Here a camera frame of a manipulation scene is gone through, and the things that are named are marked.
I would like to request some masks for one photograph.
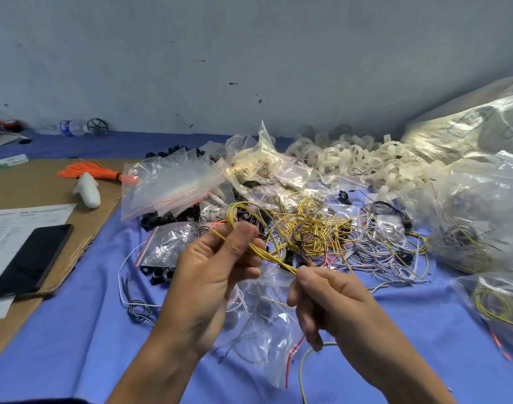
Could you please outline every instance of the water bottle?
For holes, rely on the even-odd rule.
[[[55,125],[36,128],[35,131],[41,135],[64,135],[68,137],[82,136],[86,133],[103,136],[108,133],[109,128],[105,121],[94,118],[89,121],[61,121]]]

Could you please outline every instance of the orange tassel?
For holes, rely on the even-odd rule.
[[[138,177],[117,173],[114,170],[103,167],[98,162],[77,162],[70,164],[62,171],[59,171],[57,176],[65,178],[77,178],[87,172],[90,173],[91,176],[95,179],[110,179],[118,180],[119,182],[124,181],[127,183],[138,183]]]

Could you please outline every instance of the black phone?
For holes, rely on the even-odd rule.
[[[33,230],[0,275],[0,298],[37,292],[72,231],[72,224]]]

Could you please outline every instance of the blue fabric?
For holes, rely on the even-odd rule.
[[[199,147],[228,136],[155,135],[113,132],[97,139],[38,136],[28,145],[0,148],[0,158],[25,153],[32,158],[139,158],[176,144]],[[279,139],[284,149],[288,141]],[[144,343],[150,328],[133,323],[119,302],[116,272],[147,234],[136,219],[120,222],[113,213],[58,294],[45,300],[0,355],[0,401],[75,396],[104,402]],[[160,304],[166,289],[152,287],[133,268],[132,292]],[[376,293],[382,306],[406,333],[459,403],[513,403],[513,362],[502,358],[482,325],[459,304],[448,286],[455,272],[431,266],[432,282]],[[301,402],[299,362],[304,343],[291,364],[288,390],[270,387],[250,365],[230,354],[222,364],[206,356],[189,383],[183,403]],[[312,403],[384,403],[342,358],[337,347],[311,353],[303,368],[305,393]]]

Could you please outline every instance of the cardboard sheet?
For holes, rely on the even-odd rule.
[[[79,196],[73,196],[75,179],[58,178],[56,173],[77,161],[32,160],[8,169],[0,168],[0,210],[77,203],[67,220],[75,229],[40,291],[13,302],[7,316],[0,319],[0,352],[39,306],[42,298],[56,293],[120,201],[122,185],[111,180],[98,180],[101,205],[95,210],[87,208]],[[134,161],[100,160],[103,166],[115,171],[122,171],[125,162]]]

